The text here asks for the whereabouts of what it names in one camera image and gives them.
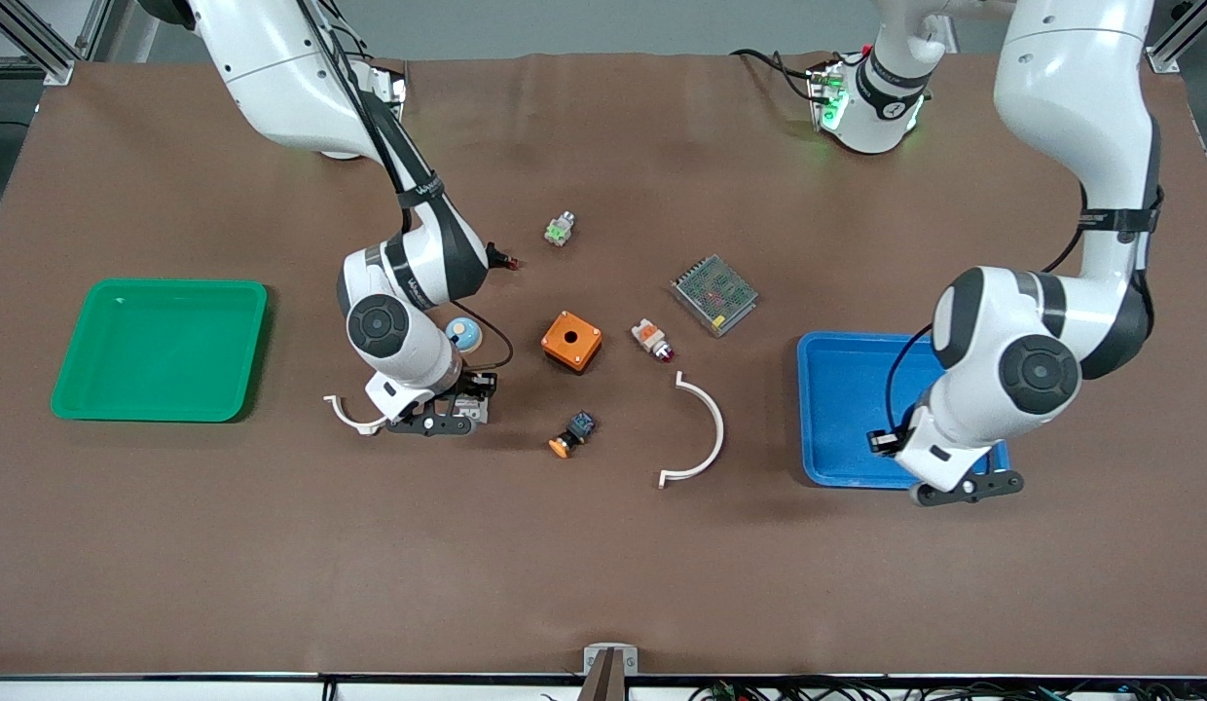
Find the white curved plastic part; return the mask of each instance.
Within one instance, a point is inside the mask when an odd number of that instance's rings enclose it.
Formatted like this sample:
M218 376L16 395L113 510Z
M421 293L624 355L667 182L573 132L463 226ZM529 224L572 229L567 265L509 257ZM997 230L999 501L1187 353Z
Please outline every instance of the white curved plastic part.
M373 421L366 422L366 425L363 425L363 422L354 421L354 419L349 417L349 414L344 413L344 408L340 405L339 396L337 395L323 396L322 401L331 403L331 408L336 409L336 416L340 421L344 421L345 425L352 426L354 430L362 436L373 436L378 433L378 430L386 422L386 416L377 417Z
M698 396L706 408L712 413L712 421L716 422L716 445L712 446L712 454L706 457L705 461L692 467L688 471L660 471L660 489L665 487L669 480L689 479L711 466L716 461L716 456L721 454L721 445L724 444L724 416L721 416L721 408L716 405L716 402L700 387L692 385L692 382L682 380L682 373L677 372L677 381L674 382L677 390L689 391L689 393Z

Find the green tray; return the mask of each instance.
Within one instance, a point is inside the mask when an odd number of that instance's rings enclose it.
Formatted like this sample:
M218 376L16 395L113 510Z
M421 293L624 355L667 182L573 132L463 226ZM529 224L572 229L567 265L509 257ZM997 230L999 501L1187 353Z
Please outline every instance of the green tray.
M101 280L83 298L51 408L64 419L228 421L244 407L266 288Z

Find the orange box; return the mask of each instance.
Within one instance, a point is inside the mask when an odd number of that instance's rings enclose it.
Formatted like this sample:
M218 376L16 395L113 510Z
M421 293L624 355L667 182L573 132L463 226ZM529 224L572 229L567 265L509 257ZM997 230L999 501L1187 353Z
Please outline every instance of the orange box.
M568 311L561 311L547 333L542 334L542 350L567 364L575 373L585 370L585 364L591 362L602 343L604 334L600 329Z

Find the blue plastic tray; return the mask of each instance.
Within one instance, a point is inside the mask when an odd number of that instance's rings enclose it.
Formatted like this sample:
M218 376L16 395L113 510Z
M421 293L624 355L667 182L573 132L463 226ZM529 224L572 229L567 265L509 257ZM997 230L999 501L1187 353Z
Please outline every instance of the blue plastic tray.
M908 489L919 481L892 457L873 456L868 431L888 427L885 376L910 335L818 331L798 341L798 404L803 414L803 471L816 484ZM903 413L945 370L921 338L893 378L893 414ZM1009 468L1005 444L976 462Z

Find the brown tabletop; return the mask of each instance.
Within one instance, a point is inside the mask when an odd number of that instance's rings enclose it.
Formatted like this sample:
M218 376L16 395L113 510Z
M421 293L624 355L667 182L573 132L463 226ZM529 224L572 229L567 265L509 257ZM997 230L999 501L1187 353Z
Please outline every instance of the brown tabletop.
M266 141L211 66L77 66L0 214L0 673L559 671L604 638L652 673L1207 673L1207 163L1177 76L1144 76L1156 332L1011 442L1020 496L919 509L800 477L800 334L917 329L958 271L1040 267L1074 227L1074 177L1005 132L993 68L946 58L919 129L862 157L740 58L416 63L409 132L527 262L471 299L518 355L474 436L366 439L322 396L371 416L333 285L397 226L380 168ZM710 253L762 296L723 339L666 291ZM106 276L270 288L243 421L52 416ZM538 350L560 310L604 329L584 376ZM712 442L675 369L728 437L657 490ZM560 461L578 409L599 432Z

